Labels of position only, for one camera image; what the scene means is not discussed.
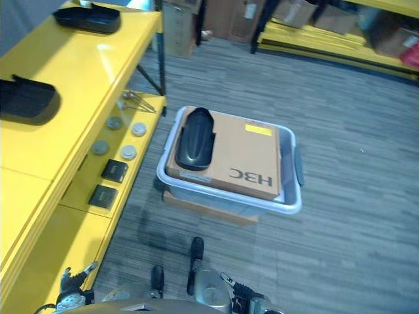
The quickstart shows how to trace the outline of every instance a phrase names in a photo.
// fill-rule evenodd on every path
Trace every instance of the red object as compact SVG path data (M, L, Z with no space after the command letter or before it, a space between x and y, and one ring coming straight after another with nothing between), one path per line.
M400 60L411 67L419 67L419 43L401 55Z

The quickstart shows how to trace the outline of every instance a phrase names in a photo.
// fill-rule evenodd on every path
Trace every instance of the cable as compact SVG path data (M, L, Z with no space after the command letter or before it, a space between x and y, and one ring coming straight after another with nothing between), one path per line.
M55 305L55 304L52 304L52 303L42 305L39 309L37 309L37 310L34 312L34 314L38 314L38 313L39 313L39 312L41 312L42 310L44 310L44 309L48 309L48 308L55 309L55 308L56 308L56 305Z

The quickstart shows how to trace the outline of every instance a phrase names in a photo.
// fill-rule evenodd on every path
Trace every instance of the cardboard boxes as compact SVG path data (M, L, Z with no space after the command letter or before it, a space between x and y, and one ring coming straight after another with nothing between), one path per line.
M195 108L188 107L186 117ZM178 179L239 194L272 200L281 190L278 128L227 114L210 112L215 143L212 161L203 171L190 171L175 162L177 145L170 152L166 173ZM181 128L175 138L179 139Z
M266 0L207 0L204 27L218 38L249 43Z
M366 34L377 54L399 58L418 42L418 24L399 14L382 12Z
M195 42L195 15L189 9L164 4L164 52L189 57Z
M317 7L316 0L282 0L272 16L284 24L302 28L308 23Z
M332 5L326 5L314 22L314 26L339 34L349 33L357 23L357 14Z
M175 7L190 10L193 14L198 14L202 0L164 0L164 2Z

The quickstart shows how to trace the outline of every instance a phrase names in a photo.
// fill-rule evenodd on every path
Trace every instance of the round metal disc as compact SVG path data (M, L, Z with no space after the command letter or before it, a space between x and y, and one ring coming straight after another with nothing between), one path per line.
M133 160L137 156L137 150L132 145L126 145L120 150L120 155L126 160Z
M118 116L112 116L107 119L106 126L111 130L119 130L122 127L122 119Z
M147 132L147 127L144 123L138 122L132 126L131 132L135 136L143 136Z
M96 141L93 143L92 152L96 155L104 155L109 150L109 144L107 141L101 139L100 141Z

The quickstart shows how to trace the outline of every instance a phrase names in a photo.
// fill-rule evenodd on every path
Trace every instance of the gray carpet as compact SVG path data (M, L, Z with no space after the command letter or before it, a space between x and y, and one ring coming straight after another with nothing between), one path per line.
M141 62L156 77L156 56ZM161 118L96 279L98 298L166 272L188 298L189 243L204 260L289 314L419 313L418 88L333 63L257 53L216 39L168 56ZM150 90L134 74L130 86ZM169 207L155 169L176 111L197 105L291 128L306 186L302 211L237 227Z

